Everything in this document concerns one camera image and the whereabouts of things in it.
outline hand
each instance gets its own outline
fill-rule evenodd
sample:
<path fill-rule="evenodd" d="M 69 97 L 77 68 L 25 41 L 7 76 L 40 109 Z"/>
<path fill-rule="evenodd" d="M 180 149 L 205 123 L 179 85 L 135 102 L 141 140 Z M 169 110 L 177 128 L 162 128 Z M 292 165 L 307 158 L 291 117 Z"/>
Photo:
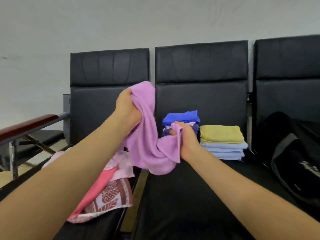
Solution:
<path fill-rule="evenodd" d="M 189 160 L 197 156 L 197 151 L 201 149 L 201 146 L 198 142 L 195 132 L 190 126 L 186 125 L 183 122 L 175 121 L 175 123 L 183 127 L 180 154 L 181 157 L 188 162 Z M 170 130 L 170 135 L 174 136 L 176 134 L 177 133 L 174 130 Z"/>
<path fill-rule="evenodd" d="M 120 93 L 115 104 L 115 113 L 134 126 L 142 119 L 142 113 L 134 106 L 131 92 L 131 89 L 127 88 Z"/>

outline white wall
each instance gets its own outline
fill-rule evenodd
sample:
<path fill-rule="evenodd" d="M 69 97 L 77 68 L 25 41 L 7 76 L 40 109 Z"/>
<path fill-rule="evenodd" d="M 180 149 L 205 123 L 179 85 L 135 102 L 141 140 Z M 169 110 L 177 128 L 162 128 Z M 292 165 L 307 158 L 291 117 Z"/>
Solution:
<path fill-rule="evenodd" d="M 319 33 L 320 0 L 0 0 L 0 128 L 62 112 L 71 52 Z"/>

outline red-brown armrest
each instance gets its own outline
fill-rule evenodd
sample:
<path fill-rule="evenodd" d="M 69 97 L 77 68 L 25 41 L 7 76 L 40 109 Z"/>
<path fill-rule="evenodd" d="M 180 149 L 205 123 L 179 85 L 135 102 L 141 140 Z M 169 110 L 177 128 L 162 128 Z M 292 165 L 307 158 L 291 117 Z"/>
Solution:
<path fill-rule="evenodd" d="M 27 132 L 29 130 L 35 129 L 41 125 L 45 125 L 51 121 L 58 119 L 59 116 L 55 114 L 46 114 L 37 117 L 32 120 L 22 122 L 20 124 L 15 124 L 4 129 L 0 129 L 0 142 L 6 140 L 10 137 L 17 136 L 21 133 Z"/>

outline folded yellow cloth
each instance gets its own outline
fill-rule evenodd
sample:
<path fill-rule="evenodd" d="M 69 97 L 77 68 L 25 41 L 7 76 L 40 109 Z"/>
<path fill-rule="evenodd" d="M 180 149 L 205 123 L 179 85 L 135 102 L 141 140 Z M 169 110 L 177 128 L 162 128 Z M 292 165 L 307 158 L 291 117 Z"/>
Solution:
<path fill-rule="evenodd" d="M 239 126 L 202 125 L 200 126 L 203 143 L 241 144 L 245 141 Z"/>

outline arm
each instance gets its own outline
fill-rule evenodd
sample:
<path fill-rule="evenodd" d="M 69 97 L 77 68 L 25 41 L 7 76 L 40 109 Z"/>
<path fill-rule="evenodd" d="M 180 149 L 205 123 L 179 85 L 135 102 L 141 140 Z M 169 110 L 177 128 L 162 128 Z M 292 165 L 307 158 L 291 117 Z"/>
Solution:
<path fill-rule="evenodd" d="M 283 198 L 237 173 L 202 148 L 184 127 L 181 156 L 256 238 L 319 239 L 320 224 Z"/>
<path fill-rule="evenodd" d="M 99 177 L 141 113 L 123 91 L 93 133 L 0 202 L 1 239 L 52 239 Z"/>

